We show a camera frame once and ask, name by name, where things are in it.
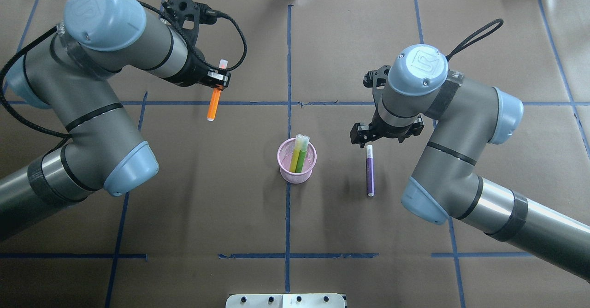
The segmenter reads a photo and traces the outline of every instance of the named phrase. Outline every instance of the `robot logo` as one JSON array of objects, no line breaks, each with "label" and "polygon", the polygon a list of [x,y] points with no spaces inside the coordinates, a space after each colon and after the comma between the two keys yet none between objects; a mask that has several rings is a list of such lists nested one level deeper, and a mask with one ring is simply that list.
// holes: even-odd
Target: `robot logo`
[{"label": "robot logo", "polygon": [[425,73],[434,73],[439,64],[438,57],[430,53],[419,50],[416,52],[411,67],[415,67]]},{"label": "robot logo", "polygon": [[94,18],[100,14],[100,6],[97,0],[76,0],[73,5],[76,16]]}]

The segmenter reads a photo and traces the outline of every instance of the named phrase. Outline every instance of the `purple marker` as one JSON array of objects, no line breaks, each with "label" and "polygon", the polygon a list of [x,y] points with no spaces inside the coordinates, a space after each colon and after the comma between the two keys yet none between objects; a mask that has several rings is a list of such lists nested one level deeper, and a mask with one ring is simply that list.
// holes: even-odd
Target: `purple marker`
[{"label": "purple marker", "polygon": [[373,176],[373,146],[367,146],[367,195],[375,196],[375,176]]}]

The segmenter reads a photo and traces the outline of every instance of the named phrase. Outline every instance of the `pink basket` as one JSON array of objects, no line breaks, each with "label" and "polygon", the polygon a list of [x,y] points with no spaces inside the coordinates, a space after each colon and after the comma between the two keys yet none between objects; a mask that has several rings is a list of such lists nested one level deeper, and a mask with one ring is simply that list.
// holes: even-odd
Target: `pink basket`
[{"label": "pink basket", "polygon": [[295,138],[290,138],[283,142],[278,148],[277,161],[281,175],[291,184],[301,184],[312,175],[313,167],[316,165],[316,148],[313,144],[307,145],[307,154],[303,163],[301,173],[293,173],[287,170],[291,166],[291,157],[295,148]]}]

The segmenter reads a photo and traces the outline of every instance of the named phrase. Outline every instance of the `blue joint cap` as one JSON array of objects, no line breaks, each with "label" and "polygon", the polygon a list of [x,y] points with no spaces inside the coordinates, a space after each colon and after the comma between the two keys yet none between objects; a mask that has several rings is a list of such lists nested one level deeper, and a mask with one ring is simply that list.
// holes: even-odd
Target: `blue joint cap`
[{"label": "blue joint cap", "polygon": [[498,121],[496,130],[488,143],[502,144],[512,136],[525,113],[522,102],[506,92],[494,87],[498,94]]},{"label": "blue joint cap", "polygon": [[8,86],[14,91],[17,96],[23,98],[27,104],[36,108],[42,108],[43,110],[47,110],[51,108],[51,106],[45,102],[43,102],[37,95],[33,89],[31,89],[31,85],[27,81],[27,77],[25,76],[25,57],[22,56],[17,60],[17,62],[12,65],[12,67],[6,73],[6,83]]},{"label": "blue joint cap", "polygon": [[146,13],[136,0],[68,0],[64,24],[82,45],[116,51],[139,39],[146,27]]},{"label": "blue joint cap", "polygon": [[449,218],[448,213],[432,195],[412,177],[402,195],[402,205],[414,215],[437,225],[444,224]]},{"label": "blue joint cap", "polygon": [[424,96],[447,79],[447,58],[436,47],[416,44],[405,48],[389,70],[389,85],[406,96]]},{"label": "blue joint cap", "polygon": [[159,169],[156,156],[148,142],[143,141],[112,170],[105,180],[105,189],[112,196],[121,196],[148,181]]}]

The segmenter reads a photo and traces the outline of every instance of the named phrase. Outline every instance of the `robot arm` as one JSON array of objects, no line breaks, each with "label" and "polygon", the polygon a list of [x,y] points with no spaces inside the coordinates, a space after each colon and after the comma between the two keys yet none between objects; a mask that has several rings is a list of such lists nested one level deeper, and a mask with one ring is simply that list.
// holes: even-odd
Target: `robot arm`
[{"label": "robot arm", "polygon": [[505,142],[518,127],[518,98],[449,70],[428,45],[410,46],[393,66],[367,73],[365,86],[376,110],[370,125],[354,125],[352,144],[362,148],[381,136],[402,142],[421,131],[420,114],[438,120],[404,207],[438,225],[452,216],[590,281],[590,227],[473,173],[485,145]]},{"label": "robot arm", "polygon": [[[72,142],[0,180],[0,240],[101,188],[119,196],[158,172],[147,141],[106,81],[124,66],[183,87],[228,87],[230,69],[210,68],[194,47],[198,24],[213,24],[223,13],[191,0],[165,7],[170,26],[135,0],[70,0],[57,33],[8,71],[13,91],[32,106],[52,108]],[[194,29],[183,30],[185,20],[194,20]]]}]

